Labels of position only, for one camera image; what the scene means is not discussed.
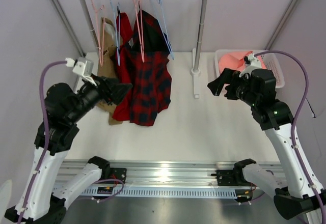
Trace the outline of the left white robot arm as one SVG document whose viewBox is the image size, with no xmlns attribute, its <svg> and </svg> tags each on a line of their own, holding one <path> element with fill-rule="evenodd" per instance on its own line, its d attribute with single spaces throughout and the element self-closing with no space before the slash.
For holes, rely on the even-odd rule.
<svg viewBox="0 0 326 224">
<path fill-rule="evenodd" d="M 120 104 L 132 84 L 117 78 L 93 76 L 77 93 L 66 83 L 51 86 L 46 97 L 45 119 L 35 138 L 33 166 L 29 183 L 17 205 L 8 208 L 4 217 L 13 223 L 60 223 L 72 202 L 95 182 L 110 181 L 110 162 L 94 156 L 81 173 L 62 188 L 53 190 L 59 169 L 79 132 L 78 122 L 97 103 Z"/>
</svg>

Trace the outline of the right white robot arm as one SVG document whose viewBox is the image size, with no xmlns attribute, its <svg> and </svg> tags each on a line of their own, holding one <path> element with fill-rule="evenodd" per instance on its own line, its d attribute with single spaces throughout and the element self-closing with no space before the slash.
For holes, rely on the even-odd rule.
<svg viewBox="0 0 326 224">
<path fill-rule="evenodd" d="M 276 99 L 276 83 L 273 72 L 267 69 L 242 75 L 226 68 L 207 86 L 215 96 L 226 89 L 227 99 L 241 100 L 251 108 L 253 119 L 272 143 L 285 174 L 282 181 L 256 161 L 245 159 L 235 163 L 233 181 L 258 186 L 273 199 L 278 213 L 289 220 L 316 209 L 324 211 L 325 188 L 300 148 L 290 108 Z"/>
</svg>

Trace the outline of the red plaid skirt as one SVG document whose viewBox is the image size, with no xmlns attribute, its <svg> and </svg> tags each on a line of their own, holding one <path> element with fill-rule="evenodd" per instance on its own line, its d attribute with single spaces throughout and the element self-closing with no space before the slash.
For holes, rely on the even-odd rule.
<svg viewBox="0 0 326 224">
<path fill-rule="evenodd" d="M 143 30 L 144 58 L 135 23 L 133 46 L 128 49 L 133 84 L 130 122 L 153 126 L 157 115 L 171 102 L 172 77 L 167 69 L 170 52 L 158 20 L 144 10 L 138 13 L 138 18 L 143 21 L 140 28 Z"/>
</svg>

